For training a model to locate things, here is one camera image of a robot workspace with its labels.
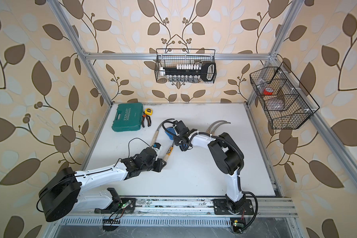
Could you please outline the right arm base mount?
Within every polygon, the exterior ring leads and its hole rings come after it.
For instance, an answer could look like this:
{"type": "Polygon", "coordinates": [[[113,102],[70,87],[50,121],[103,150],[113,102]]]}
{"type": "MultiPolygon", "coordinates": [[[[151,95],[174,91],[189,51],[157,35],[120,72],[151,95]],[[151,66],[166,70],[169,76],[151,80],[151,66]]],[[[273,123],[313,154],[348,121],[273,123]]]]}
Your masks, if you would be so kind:
{"type": "Polygon", "coordinates": [[[234,202],[229,198],[213,199],[214,213],[216,215],[253,215],[254,208],[250,199],[241,198],[234,202]]]}

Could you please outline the blue grey microfiber rag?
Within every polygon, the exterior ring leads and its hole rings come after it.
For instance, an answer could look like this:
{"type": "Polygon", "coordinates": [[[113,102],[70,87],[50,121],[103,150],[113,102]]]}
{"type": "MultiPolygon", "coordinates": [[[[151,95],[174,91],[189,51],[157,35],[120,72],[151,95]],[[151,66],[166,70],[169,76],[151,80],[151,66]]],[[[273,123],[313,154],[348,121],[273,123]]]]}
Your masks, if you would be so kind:
{"type": "Polygon", "coordinates": [[[165,128],[164,131],[170,140],[174,141],[178,138],[177,133],[173,127],[165,128]]]}

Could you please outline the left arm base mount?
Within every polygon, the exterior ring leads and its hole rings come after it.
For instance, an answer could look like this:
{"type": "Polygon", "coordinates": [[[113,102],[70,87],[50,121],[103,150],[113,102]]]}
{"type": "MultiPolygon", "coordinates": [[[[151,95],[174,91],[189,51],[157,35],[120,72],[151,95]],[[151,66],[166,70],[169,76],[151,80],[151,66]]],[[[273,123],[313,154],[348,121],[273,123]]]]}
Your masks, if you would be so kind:
{"type": "Polygon", "coordinates": [[[99,207],[94,209],[96,214],[133,213],[135,210],[136,198],[121,198],[113,187],[100,191],[98,195],[100,202],[99,207]]]}

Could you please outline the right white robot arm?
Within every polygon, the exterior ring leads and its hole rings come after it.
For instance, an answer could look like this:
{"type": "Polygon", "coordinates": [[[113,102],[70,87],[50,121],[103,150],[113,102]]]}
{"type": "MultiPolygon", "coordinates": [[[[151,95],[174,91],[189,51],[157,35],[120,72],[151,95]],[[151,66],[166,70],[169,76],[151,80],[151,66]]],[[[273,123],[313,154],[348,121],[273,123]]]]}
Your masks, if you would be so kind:
{"type": "Polygon", "coordinates": [[[226,175],[226,198],[233,206],[246,198],[241,188],[240,173],[244,167],[244,155],[228,133],[219,136],[209,132],[189,130],[182,121],[169,121],[174,133],[165,129],[173,137],[174,145],[182,152],[194,147],[208,149],[217,168],[226,175]]]}

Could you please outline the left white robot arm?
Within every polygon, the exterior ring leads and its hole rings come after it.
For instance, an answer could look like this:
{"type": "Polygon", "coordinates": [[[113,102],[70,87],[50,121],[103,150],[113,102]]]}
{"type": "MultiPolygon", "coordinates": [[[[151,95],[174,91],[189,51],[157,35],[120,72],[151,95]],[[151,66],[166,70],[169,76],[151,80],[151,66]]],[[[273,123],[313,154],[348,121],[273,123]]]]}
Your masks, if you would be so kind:
{"type": "Polygon", "coordinates": [[[123,212],[131,206],[132,199],[122,201],[112,187],[102,191],[94,189],[137,177],[142,172],[161,172],[166,162],[158,157],[160,148],[161,145],[155,143],[139,154],[94,170],[75,172],[71,167],[62,169],[39,192],[39,211],[44,213],[47,222],[57,221],[71,211],[93,209],[99,214],[123,212]]]}

